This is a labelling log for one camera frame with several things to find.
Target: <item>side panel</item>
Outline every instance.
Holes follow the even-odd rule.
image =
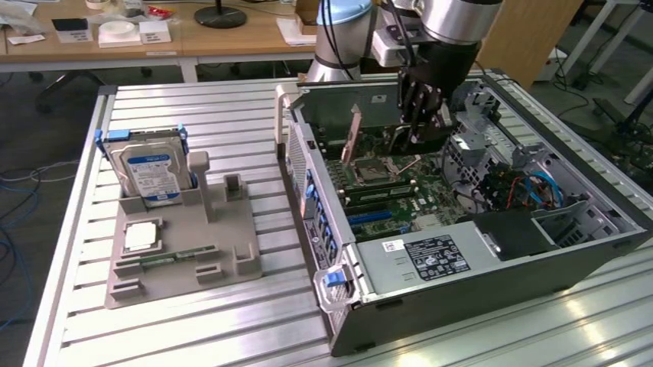
[[[640,245],[643,235],[632,240]],[[590,246],[349,310],[331,342],[331,355],[360,352],[562,291],[618,255],[620,249],[610,243]]]

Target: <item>metal slotted tabletop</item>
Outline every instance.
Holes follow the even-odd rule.
[[[273,154],[273,89],[289,81],[126,86],[97,97],[23,365],[653,365],[650,244],[608,262],[564,292],[361,354],[328,356]],[[653,215],[646,193],[588,151],[531,97],[511,82],[499,83]],[[520,142],[536,141],[511,112],[503,108],[500,113]],[[178,123],[188,129],[190,149],[208,151],[209,181],[234,172],[248,181],[264,276],[105,310],[118,185],[93,147],[93,130]]]

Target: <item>gray plastic holder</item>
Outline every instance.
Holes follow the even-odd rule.
[[[196,188],[180,193],[180,203],[146,208],[138,197],[118,200],[105,307],[112,309],[240,283],[261,276],[246,183],[238,174],[206,184],[204,151],[188,154]],[[153,244],[125,252],[133,224],[156,225]]]

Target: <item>white sticker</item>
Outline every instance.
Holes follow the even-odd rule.
[[[129,171],[140,196],[152,202],[178,196],[176,176],[168,171],[172,165],[168,154],[128,158]]]
[[[6,39],[9,40],[10,44],[30,44],[31,42],[42,41],[45,37],[42,37],[41,34],[37,34],[35,36],[7,37]]]
[[[387,96],[384,94],[380,94],[377,96],[371,96],[372,103],[384,103],[385,100],[387,100]]]
[[[404,249],[404,240],[395,239],[393,241],[387,241],[381,243],[385,252],[399,251]]]
[[[176,51],[149,51],[144,53],[146,56],[174,56]]]

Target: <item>green circuit board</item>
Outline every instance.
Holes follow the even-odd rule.
[[[351,217],[391,213],[391,218],[352,224],[359,242],[425,227],[448,226],[473,208],[460,205],[436,169],[436,154],[375,157],[367,154],[344,164],[340,160],[325,160],[327,170],[336,190],[359,190],[369,194],[369,202],[352,203],[355,193],[344,200],[344,212]],[[395,189],[373,190],[383,185],[397,185]],[[395,199],[383,196],[392,190],[408,190]]]

